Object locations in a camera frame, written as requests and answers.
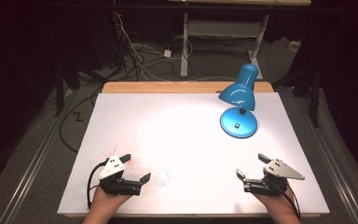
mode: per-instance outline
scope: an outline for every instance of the person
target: person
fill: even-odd
[[[288,189],[286,195],[292,200],[293,192]],[[267,208],[267,211],[276,224],[298,224],[295,209],[282,195],[269,197],[261,194],[253,194]],[[106,194],[101,187],[97,187],[92,198],[91,208],[82,224],[105,224],[116,213],[118,208],[126,202],[131,195],[113,196]]]

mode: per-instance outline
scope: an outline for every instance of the blue desk lamp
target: blue desk lamp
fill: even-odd
[[[231,136],[246,138],[257,130],[257,120],[250,110],[255,110],[255,94],[253,92],[258,69],[251,63],[241,67],[237,80],[225,88],[219,99],[234,105],[220,117],[220,125]]]

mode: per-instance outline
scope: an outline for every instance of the background table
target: background table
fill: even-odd
[[[219,118],[230,105],[218,100],[215,92],[229,84],[107,83],[98,97],[58,213],[84,216],[92,168],[112,154],[120,157],[128,153],[132,157],[125,163],[124,178],[137,180],[149,172],[152,176],[141,196],[120,207],[118,217],[265,216],[263,204],[243,192],[235,174],[239,168],[247,177],[261,178],[264,163],[258,160],[258,153],[282,159],[306,177],[289,180],[304,216],[328,213],[278,93],[255,95],[259,127],[254,136],[236,139],[223,132]],[[255,90],[263,90],[263,86],[268,91],[268,83],[258,82]],[[136,93],[146,89],[152,93]],[[132,93],[120,93],[125,90]],[[170,93],[157,93],[164,90]],[[93,184],[98,184],[98,173]]]

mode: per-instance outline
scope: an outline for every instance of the gray carpet floor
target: gray carpet floor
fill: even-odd
[[[244,39],[214,40],[213,49],[205,43],[196,42],[190,56],[191,77],[188,80],[233,80],[240,66],[248,63],[246,51],[254,41]],[[164,63],[147,63],[160,57],[164,48],[153,43],[133,43],[138,53],[145,57],[142,81],[181,80],[180,62],[175,59]],[[272,44],[263,43],[257,60],[264,80],[276,81],[285,77],[296,54],[287,49],[289,41],[282,39]],[[109,74],[111,68],[97,71]],[[0,223],[79,223],[81,217],[65,217],[57,214],[66,182],[76,159],[87,129],[93,102],[93,93],[101,90],[101,84],[79,73],[80,89],[68,90],[65,108],[60,117],[56,112],[56,93],[47,98],[39,115],[29,125],[16,151],[0,176]],[[310,99],[294,97],[291,88],[277,88],[283,105],[304,149],[310,166],[322,189],[330,214],[306,217],[302,223],[358,223],[358,166],[340,138],[328,104],[321,91],[318,111],[319,128],[314,128],[308,116]],[[174,219],[116,218],[114,223],[177,223]],[[203,223],[206,220],[182,220],[186,223]],[[209,223],[271,223],[269,218],[214,218]]]

